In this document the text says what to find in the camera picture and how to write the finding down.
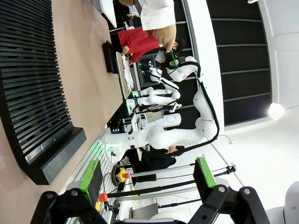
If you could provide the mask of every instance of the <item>person in black clothing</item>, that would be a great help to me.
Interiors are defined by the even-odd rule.
[[[150,152],[156,154],[169,154],[181,149],[184,149],[184,146],[170,146],[168,150],[154,149],[153,147],[150,147]],[[175,164],[177,161],[174,156],[157,158],[147,153],[142,153],[141,161],[139,161],[137,150],[135,148],[127,150],[124,155],[124,158],[125,157],[128,157],[129,162],[131,163],[133,170],[136,173],[157,169],[166,169],[169,166]]]

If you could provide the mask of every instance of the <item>metal pole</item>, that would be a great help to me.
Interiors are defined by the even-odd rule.
[[[172,191],[166,191],[162,193],[157,193],[157,194],[148,194],[148,195],[143,195],[143,196],[126,196],[126,197],[119,197],[117,201],[122,202],[122,201],[132,201],[132,200],[140,200],[140,199],[146,199],[146,198],[153,198],[153,197],[162,197],[162,196],[167,196],[167,195],[175,195],[179,193],[184,193],[192,190],[197,190],[197,187],[191,187],[191,188],[186,188],[186,189],[180,189],[180,190],[172,190]]]
[[[150,175],[150,174],[158,174],[158,173],[162,173],[164,171],[173,171],[173,170],[177,170],[177,169],[187,168],[187,167],[190,167],[190,166],[194,166],[194,163],[184,165],[184,166],[180,166],[180,167],[172,167],[172,168],[167,168],[167,169],[158,169],[158,170],[153,170],[153,171],[135,173],[135,174],[131,174],[131,177],[145,176],[145,175]]]

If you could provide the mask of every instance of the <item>orange cap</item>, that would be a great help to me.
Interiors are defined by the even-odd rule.
[[[123,177],[129,179],[131,177],[131,174],[123,174]]]
[[[98,198],[99,202],[107,202],[108,201],[108,196],[106,193],[100,194]]]

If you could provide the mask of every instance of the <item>ceiling light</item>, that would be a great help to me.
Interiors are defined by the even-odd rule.
[[[283,116],[285,109],[282,105],[271,103],[269,108],[269,115],[272,117],[273,120],[278,120]]]

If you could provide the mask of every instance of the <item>human hand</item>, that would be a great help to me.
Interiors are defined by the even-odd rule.
[[[172,50],[176,35],[177,27],[175,24],[161,29],[155,29],[155,38],[159,43],[163,44],[163,47],[166,47],[167,50]]]
[[[119,0],[119,2],[125,6],[132,6],[134,5],[133,0]]]
[[[124,46],[122,48],[122,52],[126,55],[129,52],[130,48],[128,46]]]

